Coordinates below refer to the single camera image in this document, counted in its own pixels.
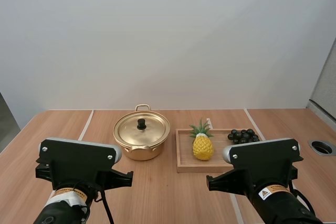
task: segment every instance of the wooden tray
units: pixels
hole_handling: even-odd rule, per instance
[[[193,154],[191,129],[176,129],[176,152],[178,173],[225,173],[233,169],[231,164],[223,160],[223,148],[232,145],[227,135],[232,129],[209,130],[213,135],[210,140],[214,146],[214,155],[208,161],[197,159]]]

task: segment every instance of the white wall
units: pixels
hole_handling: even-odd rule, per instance
[[[301,108],[335,0],[0,0],[0,92],[48,109]]]

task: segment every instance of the pot lid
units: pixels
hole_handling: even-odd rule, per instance
[[[141,106],[146,106],[148,110],[138,111]],[[135,107],[135,112],[123,116],[116,123],[113,135],[124,147],[154,147],[167,138],[169,131],[169,122],[163,115],[151,111],[147,104],[140,104]]]

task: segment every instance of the pot lid knob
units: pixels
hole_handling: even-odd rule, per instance
[[[145,125],[145,119],[138,119],[138,130],[142,131],[146,128],[147,126]]]

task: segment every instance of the pineapple leaves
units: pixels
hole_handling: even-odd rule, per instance
[[[199,121],[199,126],[195,125],[189,125],[191,128],[193,128],[193,131],[190,131],[191,137],[196,137],[198,133],[206,134],[208,137],[211,137],[212,135],[208,133],[210,128],[207,128],[209,126],[208,122],[206,121],[204,124],[202,123],[202,118]]]

